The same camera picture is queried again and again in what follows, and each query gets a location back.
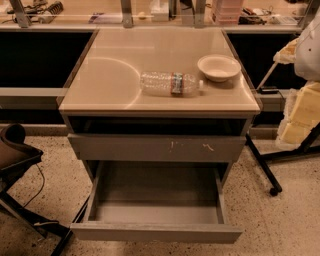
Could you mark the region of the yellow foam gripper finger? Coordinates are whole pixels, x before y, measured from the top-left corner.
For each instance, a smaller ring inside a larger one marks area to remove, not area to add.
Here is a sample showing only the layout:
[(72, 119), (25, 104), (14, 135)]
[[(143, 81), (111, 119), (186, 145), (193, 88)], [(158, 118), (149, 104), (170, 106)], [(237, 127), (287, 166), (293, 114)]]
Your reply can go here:
[(320, 83), (308, 81), (301, 89), (290, 89), (276, 138), (282, 150), (298, 148), (320, 122)]
[(278, 51), (274, 57), (273, 61), (280, 64), (291, 64), (296, 60), (296, 46), (298, 43), (298, 39), (290, 41), (286, 44), (280, 51)]

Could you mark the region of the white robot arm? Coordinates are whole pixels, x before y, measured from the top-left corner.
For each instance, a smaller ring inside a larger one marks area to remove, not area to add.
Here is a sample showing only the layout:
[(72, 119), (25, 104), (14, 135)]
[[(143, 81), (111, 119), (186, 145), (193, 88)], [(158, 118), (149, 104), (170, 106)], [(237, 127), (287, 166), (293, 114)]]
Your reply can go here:
[(283, 150), (298, 148), (320, 122), (320, 13), (297, 39), (278, 51), (273, 60), (279, 64), (294, 64), (297, 76), (306, 84), (290, 89), (276, 138)]

